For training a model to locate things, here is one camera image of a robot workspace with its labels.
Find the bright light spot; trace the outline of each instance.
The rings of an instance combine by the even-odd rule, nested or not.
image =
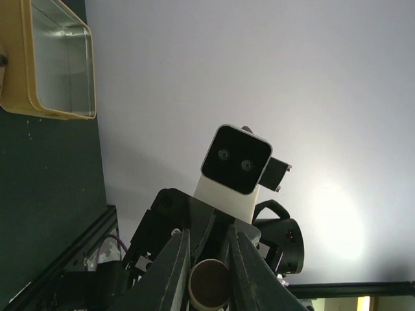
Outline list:
[[[359,297],[357,300],[357,311],[370,311],[370,297]]]
[[[336,257],[355,260],[362,255],[364,227],[359,208],[345,189],[321,185],[312,196],[314,222],[321,243]]]

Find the camera lens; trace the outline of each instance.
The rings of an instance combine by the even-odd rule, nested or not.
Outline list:
[[[229,151],[227,151],[226,149],[220,150],[219,153],[218,153],[218,155],[219,155],[219,158],[221,160],[227,160],[227,159],[229,159]]]
[[[253,164],[252,164],[252,162],[251,162],[251,161],[249,161],[249,160],[244,160],[244,161],[242,161],[241,166],[242,166],[242,169],[243,169],[243,170],[245,170],[245,171],[247,171],[247,172],[248,172],[249,170],[251,170],[251,169],[252,169]]]

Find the green table surface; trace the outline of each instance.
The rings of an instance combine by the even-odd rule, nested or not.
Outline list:
[[[86,20],[83,0],[64,3]],[[96,119],[0,108],[0,310],[105,209]]]

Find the brown circular end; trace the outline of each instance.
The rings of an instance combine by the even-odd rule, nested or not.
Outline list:
[[[199,262],[190,272],[189,293],[192,305],[199,310],[217,310],[231,294],[231,275],[219,260]]]

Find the white backdrop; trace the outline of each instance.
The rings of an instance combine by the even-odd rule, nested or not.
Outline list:
[[[415,1],[86,4],[126,242],[160,189],[193,193],[219,125],[249,125],[294,167],[260,195],[301,225],[291,282],[415,279]]]

